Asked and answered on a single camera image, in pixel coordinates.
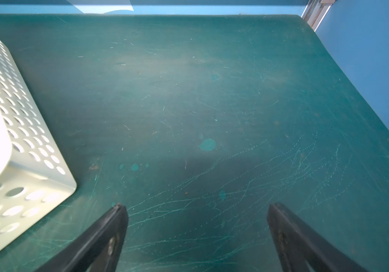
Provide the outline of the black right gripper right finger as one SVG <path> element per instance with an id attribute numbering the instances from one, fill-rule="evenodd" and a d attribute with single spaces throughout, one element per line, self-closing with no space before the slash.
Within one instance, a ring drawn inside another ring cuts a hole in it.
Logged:
<path id="1" fill-rule="evenodd" d="M 269 205 L 267 222 L 284 272 L 365 272 L 284 204 Z"/>

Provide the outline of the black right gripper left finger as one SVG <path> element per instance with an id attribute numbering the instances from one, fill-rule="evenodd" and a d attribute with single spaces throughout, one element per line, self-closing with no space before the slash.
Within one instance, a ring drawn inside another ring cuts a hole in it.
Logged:
<path id="1" fill-rule="evenodd" d="M 126 207 L 117 204 L 37 269 L 38 272 L 114 272 L 128 229 Z"/>

